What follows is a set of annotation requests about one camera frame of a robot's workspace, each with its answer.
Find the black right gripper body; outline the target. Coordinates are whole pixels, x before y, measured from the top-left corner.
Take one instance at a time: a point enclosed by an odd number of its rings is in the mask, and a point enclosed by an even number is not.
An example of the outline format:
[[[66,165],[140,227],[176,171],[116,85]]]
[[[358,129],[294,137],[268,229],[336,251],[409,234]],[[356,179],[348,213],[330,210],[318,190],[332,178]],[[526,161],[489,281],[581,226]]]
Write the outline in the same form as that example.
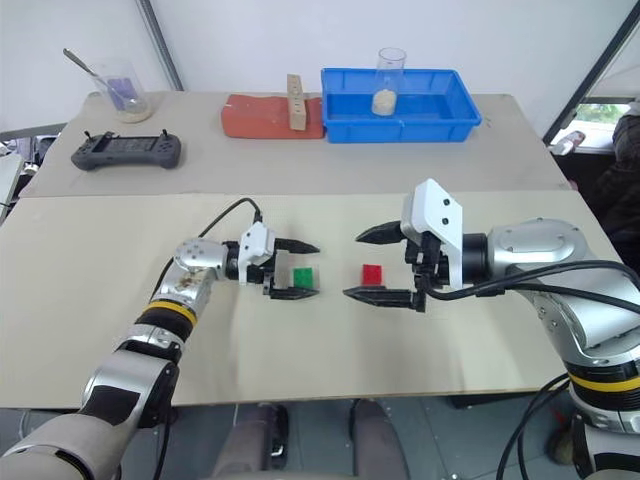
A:
[[[405,262],[411,266],[416,291],[412,294],[411,309],[426,311],[427,292],[449,286],[448,257],[441,252],[442,242],[432,233],[419,235],[419,242],[407,240]]]

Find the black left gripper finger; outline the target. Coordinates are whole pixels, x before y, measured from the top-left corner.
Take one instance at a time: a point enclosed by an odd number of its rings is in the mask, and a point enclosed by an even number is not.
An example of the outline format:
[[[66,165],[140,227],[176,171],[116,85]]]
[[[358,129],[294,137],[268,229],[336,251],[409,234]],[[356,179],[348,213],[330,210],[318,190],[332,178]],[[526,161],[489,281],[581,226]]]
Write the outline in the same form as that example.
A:
[[[284,238],[276,238],[274,242],[274,248],[276,251],[287,251],[291,254],[316,254],[320,252],[320,249],[312,244],[295,240],[295,239],[284,239]]]
[[[269,297],[274,300],[295,301],[318,295],[319,291],[305,287],[270,288]]]

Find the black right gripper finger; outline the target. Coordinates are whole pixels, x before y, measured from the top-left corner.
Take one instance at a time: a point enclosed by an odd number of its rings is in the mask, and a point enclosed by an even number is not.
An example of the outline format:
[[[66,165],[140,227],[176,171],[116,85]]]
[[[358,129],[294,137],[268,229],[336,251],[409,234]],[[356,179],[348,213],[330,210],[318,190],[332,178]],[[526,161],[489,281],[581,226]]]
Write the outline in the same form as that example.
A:
[[[385,286],[356,286],[343,294],[356,301],[381,308],[414,309],[413,293],[408,289],[389,289]]]
[[[359,234],[355,241],[373,245],[388,245],[400,243],[403,232],[399,221],[390,221],[368,228]]]

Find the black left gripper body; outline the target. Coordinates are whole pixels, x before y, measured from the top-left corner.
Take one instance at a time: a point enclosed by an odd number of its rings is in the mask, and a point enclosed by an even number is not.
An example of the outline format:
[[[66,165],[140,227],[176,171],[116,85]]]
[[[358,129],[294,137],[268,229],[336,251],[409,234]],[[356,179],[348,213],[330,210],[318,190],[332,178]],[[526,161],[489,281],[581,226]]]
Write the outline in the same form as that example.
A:
[[[289,279],[290,253],[278,249],[262,265],[247,267],[247,282],[260,285],[262,293],[272,300],[292,301],[295,298]]]

